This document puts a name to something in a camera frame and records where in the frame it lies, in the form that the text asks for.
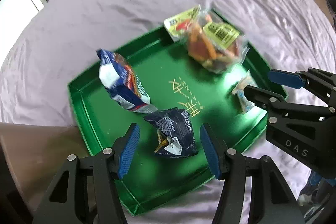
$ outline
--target snack bag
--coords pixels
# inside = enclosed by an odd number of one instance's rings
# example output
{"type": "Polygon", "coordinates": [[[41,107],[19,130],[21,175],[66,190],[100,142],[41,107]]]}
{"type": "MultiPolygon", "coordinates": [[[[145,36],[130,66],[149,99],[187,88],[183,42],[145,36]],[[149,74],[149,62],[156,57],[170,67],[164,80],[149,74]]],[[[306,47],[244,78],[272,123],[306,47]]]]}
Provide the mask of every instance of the snack bag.
{"type": "Polygon", "coordinates": [[[254,103],[247,100],[244,95],[244,88],[246,88],[246,86],[248,85],[257,87],[257,84],[251,76],[250,70],[247,71],[247,74],[243,78],[241,78],[241,80],[231,92],[233,95],[236,94],[238,96],[241,110],[243,111],[243,113],[250,111],[254,107],[254,103]]]}
{"type": "Polygon", "coordinates": [[[154,155],[184,158],[198,153],[189,113],[185,109],[160,110],[144,119],[157,128],[159,146],[154,155]]]}
{"type": "Polygon", "coordinates": [[[198,5],[164,20],[164,26],[174,42],[177,42],[184,37],[188,26],[190,25],[191,21],[194,20],[196,16],[198,16],[200,9],[201,6],[198,5]]]}
{"type": "Polygon", "coordinates": [[[207,70],[220,74],[242,63],[247,41],[232,25],[209,9],[200,10],[187,28],[188,54],[207,70]]]}
{"type": "Polygon", "coordinates": [[[153,113],[158,109],[126,59],[116,52],[100,49],[99,79],[110,97],[122,108],[139,113],[153,113]]]}

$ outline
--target white packet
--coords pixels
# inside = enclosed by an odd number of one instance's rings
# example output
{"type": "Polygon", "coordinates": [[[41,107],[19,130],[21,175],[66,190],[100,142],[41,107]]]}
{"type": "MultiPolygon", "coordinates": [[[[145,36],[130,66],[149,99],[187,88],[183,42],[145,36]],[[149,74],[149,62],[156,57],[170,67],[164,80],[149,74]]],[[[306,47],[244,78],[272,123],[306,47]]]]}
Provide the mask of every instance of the white packet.
{"type": "Polygon", "coordinates": [[[241,78],[241,80],[231,92],[233,95],[236,94],[238,96],[241,110],[243,111],[243,113],[250,111],[254,107],[254,103],[247,100],[244,95],[244,88],[246,88],[246,86],[248,85],[257,87],[257,84],[251,76],[250,70],[247,71],[247,74],[243,78],[241,78]]]}

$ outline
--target chinese characters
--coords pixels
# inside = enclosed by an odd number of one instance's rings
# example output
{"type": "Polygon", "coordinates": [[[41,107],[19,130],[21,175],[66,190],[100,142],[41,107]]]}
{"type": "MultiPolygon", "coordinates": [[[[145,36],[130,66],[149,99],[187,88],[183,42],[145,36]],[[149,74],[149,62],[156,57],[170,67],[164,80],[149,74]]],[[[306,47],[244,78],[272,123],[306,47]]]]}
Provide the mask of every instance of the chinese characters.
{"type": "Polygon", "coordinates": [[[181,105],[183,105],[191,117],[195,117],[197,114],[201,112],[201,110],[204,108],[204,106],[201,105],[199,101],[197,101],[196,96],[193,95],[190,88],[186,84],[185,81],[179,77],[179,82],[176,81],[176,78],[174,78],[173,81],[169,81],[170,84],[173,84],[173,91],[174,93],[179,93],[184,97],[183,102],[177,102],[181,105]]]}

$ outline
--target cabinet door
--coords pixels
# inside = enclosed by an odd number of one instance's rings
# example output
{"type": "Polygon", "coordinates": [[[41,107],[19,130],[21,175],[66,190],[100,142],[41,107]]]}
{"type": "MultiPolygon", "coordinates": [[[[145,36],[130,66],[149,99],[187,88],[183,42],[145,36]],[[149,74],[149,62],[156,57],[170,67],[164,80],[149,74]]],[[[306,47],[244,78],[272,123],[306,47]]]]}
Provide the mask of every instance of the cabinet door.
{"type": "Polygon", "coordinates": [[[37,13],[38,9],[31,0],[0,1],[0,67],[23,29],[37,13]]]}

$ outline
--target wrinkled sheet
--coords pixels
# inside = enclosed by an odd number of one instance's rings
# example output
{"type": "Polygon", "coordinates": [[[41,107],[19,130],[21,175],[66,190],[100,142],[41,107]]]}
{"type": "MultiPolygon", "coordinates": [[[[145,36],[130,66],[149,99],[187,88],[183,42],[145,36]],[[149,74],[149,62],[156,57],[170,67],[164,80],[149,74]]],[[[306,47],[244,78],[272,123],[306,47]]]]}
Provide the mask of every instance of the wrinkled sheet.
{"type": "MultiPolygon", "coordinates": [[[[22,32],[0,76],[0,121],[46,126],[75,124],[67,84],[98,61],[97,48],[114,49],[198,3],[212,1],[245,30],[275,69],[320,68],[335,73],[336,35],[313,0],[50,0],[22,32]]],[[[322,104],[304,90],[288,89],[290,102],[322,104]]],[[[309,169],[262,136],[246,153],[269,155],[297,197],[309,169]]],[[[210,223],[223,182],[212,180],[130,223],[210,223]]],[[[241,223],[247,222],[251,181],[241,223]]]]}

